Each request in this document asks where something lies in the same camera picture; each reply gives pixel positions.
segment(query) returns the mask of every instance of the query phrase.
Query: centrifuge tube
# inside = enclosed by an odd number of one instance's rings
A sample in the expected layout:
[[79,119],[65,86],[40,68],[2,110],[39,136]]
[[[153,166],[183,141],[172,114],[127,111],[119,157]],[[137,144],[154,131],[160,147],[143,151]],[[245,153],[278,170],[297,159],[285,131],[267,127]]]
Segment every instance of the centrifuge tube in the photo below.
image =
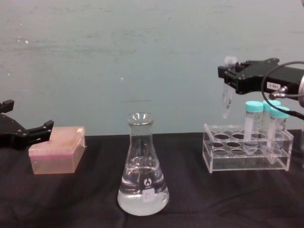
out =
[[[234,56],[226,56],[225,57],[225,66],[228,67],[228,70],[233,70],[235,67],[235,64],[237,63],[237,58]],[[234,89],[224,82],[223,87],[223,95],[222,95],[222,109],[223,109],[223,118],[227,118],[228,114],[230,112],[230,105],[232,101],[232,95],[233,95]]]
[[[269,101],[274,106],[281,106],[281,102],[277,100],[270,100]],[[262,129],[264,131],[268,130],[269,122],[270,122],[270,108],[271,106],[266,102],[263,101],[264,109],[263,109],[263,117],[262,117]]]
[[259,101],[246,102],[243,148],[247,154],[253,154],[257,150],[257,138],[252,137],[252,134],[259,134],[261,130],[263,107]]
[[130,147],[118,191],[118,204],[129,214],[146,216],[162,210],[169,192],[152,142],[152,115],[128,116]]
[[[289,108],[278,106],[289,111]],[[266,152],[271,164],[275,163],[275,155],[279,154],[283,147],[284,130],[289,114],[283,113],[273,107],[270,108],[270,123],[267,132]]]

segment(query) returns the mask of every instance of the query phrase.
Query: flask logo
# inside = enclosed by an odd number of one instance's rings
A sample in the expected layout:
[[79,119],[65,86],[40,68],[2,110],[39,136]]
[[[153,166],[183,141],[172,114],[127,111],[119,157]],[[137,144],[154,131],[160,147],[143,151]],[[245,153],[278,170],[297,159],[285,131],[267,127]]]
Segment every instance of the flask logo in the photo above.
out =
[[152,183],[152,180],[151,180],[150,178],[144,179],[144,181],[143,181],[143,184],[144,184],[145,186],[147,186],[147,187],[150,186],[151,183]]

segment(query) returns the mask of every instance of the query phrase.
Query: black tablecloth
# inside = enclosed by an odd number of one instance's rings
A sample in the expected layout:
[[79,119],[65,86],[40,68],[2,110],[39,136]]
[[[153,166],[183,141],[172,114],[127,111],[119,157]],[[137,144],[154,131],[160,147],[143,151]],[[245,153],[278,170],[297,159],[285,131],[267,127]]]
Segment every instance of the black tablecloth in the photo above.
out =
[[304,159],[292,133],[289,171],[213,174],[201,133],[154,135],[170,202],[146,217],[117,204],[128,136],[88,136],[74,174],[34,175],[27,151],[0,149],[0,227],[304,228]]

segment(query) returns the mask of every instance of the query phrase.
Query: glass flask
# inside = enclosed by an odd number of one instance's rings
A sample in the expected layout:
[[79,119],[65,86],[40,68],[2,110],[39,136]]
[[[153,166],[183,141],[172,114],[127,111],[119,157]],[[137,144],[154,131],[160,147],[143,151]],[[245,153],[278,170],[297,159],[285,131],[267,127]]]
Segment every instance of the glass flask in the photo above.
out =
[[119,206],[129,214],[152,215],[169,201],[168,188],[152,141],[152,115],[127,117],[131,128],[130,147],[118,191]]

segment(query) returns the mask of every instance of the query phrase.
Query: small test tube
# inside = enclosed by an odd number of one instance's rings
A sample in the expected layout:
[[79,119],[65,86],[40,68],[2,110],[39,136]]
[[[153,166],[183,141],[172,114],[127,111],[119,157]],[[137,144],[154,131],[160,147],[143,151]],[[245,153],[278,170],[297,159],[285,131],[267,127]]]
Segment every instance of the small test tube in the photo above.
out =
[[[278,106],[278,108],[289,111],[289,108]],[[275,163],[274,155],[276,152],[280,153],[283,147],[284,130],[286,120],[289,114],[271,107],[270,108],[270,122],[267,132],[267,158],[271,164]]]
[[[233,70],[237,63],[237,58],[235,56],[226,56],[224,62],[225,62],[225,66],[228,67],[228,70]],[[233,92],[234,92],[234,89],[224,83],[223,95],[222,95],[222,100],[223,100],[222,109],[223,109],[223,118],[224,119],[226,119],[228,117]]]
[[260,101],[247,101],[246,117],[244,125],[244,151],[247,154],[253,154],[257,150],[257,138],[252,134],[259,134],[262,126],[262,115],[264,105]]
[[[270,100],[269,102],[274,106],[281,106],[281,102],[277,100]],[[262,129],[263,131],[267,132],[270,122],[271,106],[266,101],[263,101],[263,105],[264,105],[264,109],[263,109],[263,117],[262,117]]]

